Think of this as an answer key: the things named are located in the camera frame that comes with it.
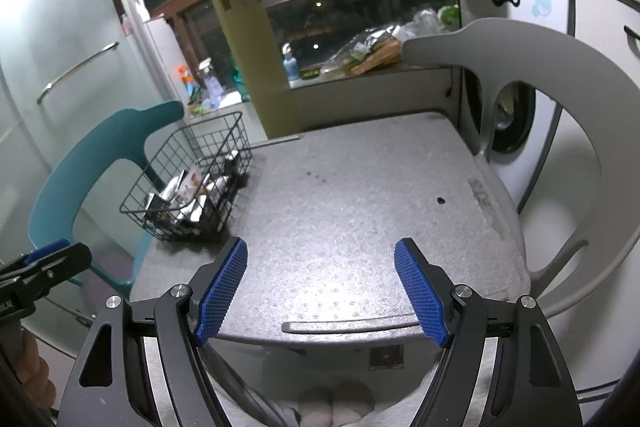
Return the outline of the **person left hand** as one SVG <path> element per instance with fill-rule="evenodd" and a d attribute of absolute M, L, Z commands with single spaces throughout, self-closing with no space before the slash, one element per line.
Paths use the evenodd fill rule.
<path fill-rule="evenodd" d="M 32 404 L 40 410 L 49 410 L 56 397 L 55 385 L 49 378 L 48 363 L 40 357 L 36 337 L 29 331 L 23 332 L 22 352 L 15 372 Z"/>

